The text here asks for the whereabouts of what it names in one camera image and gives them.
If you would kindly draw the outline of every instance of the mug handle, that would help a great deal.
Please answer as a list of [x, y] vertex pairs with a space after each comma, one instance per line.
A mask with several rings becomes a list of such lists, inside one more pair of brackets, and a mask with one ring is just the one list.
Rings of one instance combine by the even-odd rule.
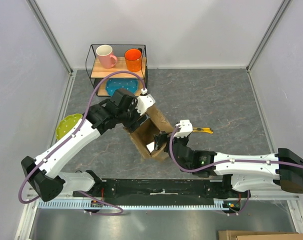
[[111, 65], [111, 67], [113, 68], [113, 67], [115, 67], [115, 65], [117, 64], [118, 59], [117, 59], [117, 57], [114, 56], [114, 55], [110, 55], [110, 58], [115, 60], [115, 63], [114, 63], [113, 65]]

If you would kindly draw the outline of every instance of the green plate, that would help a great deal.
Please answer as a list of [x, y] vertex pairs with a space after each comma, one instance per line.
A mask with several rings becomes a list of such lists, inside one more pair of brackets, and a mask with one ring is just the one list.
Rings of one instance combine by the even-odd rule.
[[78, 123], [78, 121], [83, 117], [80, 113], [75, 113], [69, 115], [60, 121], [58, 127], [56, 128], [56, 139], [60, 140], [65, 136], [73, 127]]

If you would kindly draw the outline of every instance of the yellow utility knife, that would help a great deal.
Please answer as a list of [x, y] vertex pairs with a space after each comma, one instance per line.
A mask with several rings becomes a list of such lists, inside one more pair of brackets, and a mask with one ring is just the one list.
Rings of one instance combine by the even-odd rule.
[[193, 133], [208, 133], [208, 134], [214, 133], [210, 127], [193, 127], [192, 132]]

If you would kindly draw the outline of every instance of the gray floor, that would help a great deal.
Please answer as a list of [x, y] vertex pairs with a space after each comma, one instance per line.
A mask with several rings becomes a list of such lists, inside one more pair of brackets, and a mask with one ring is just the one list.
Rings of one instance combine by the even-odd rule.
[[[66, 115], [83, 113], [93, 87], [78, 70]], [[238, 155], [269, 153], [266, 136], [245, 69], [150, 69], [148, 91], [174, 125], [189, 119], [214, 134], [193, 133], [189, 146]], [[103, 98], [96, 97], [92, 104]], [[93, 170], [102, 178], [193, 178], [170, 158], [143, 159], [128, 134], [118, 126], [84, 147], [64, 172]]]
[[[230, 154], [269, 153], [252, 88], [244, 69], [151, 69], [148, 90], [174, 124], [189, 119], [214, 134], [193, 133], [189, 146]], [[79, 70], [67, 115], [83, 113], [93, 87]], [[96, 97], [93, 104], [102, 98]], [[192, 178], [170, 158], [142, 159], [121, 126], [84, 147], [63, 169], [93, 170], [101, 178]], [[39, 209], [31, 239], [215, 240], [219, 230], [295, 231], [286, 202], [250, 201], [240, 216], [212, 211], [131, 211], [89, 216], [80, 210]]]

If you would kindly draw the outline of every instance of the open cardboard box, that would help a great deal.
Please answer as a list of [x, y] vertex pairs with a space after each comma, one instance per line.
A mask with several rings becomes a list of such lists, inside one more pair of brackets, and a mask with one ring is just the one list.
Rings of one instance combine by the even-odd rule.
[[303, 240], [297, 232], [218, 231], [219, 240]]
[[160, 131], [171, 133], [174, 128], [155, 105], [148, 108], [146, 114], [149, 118], [134, 132], [130, 133], [126, 128], [125, 130], [144, 159], [152, 158], [162, 161], [169, 156], [167, 152], [164, 152], [166, 144], [163, 144], [160, 150], [152, 152], [148, 150], [147, 145], [154, 141], [154, 135], [158, 135]]

